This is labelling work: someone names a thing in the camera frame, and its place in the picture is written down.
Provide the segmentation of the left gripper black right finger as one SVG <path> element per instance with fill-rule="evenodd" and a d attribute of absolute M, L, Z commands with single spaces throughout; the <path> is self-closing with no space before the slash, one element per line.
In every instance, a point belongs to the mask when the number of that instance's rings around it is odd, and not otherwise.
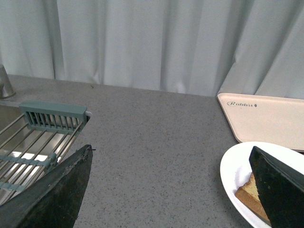
<path fill-rule="evenodd" d="M 273 228 L 304 226 L 304 175 L 254 146 L 249 163 L 260 202 Z"/>

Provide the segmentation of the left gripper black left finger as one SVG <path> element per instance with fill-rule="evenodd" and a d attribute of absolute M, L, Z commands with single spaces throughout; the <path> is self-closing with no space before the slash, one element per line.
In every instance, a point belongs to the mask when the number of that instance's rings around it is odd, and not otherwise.
<path fill-rule="evenodd" d="M 71 228 L 88 185 L 93 149 L 85 145 L 0 207 L 2 228 Z"/>

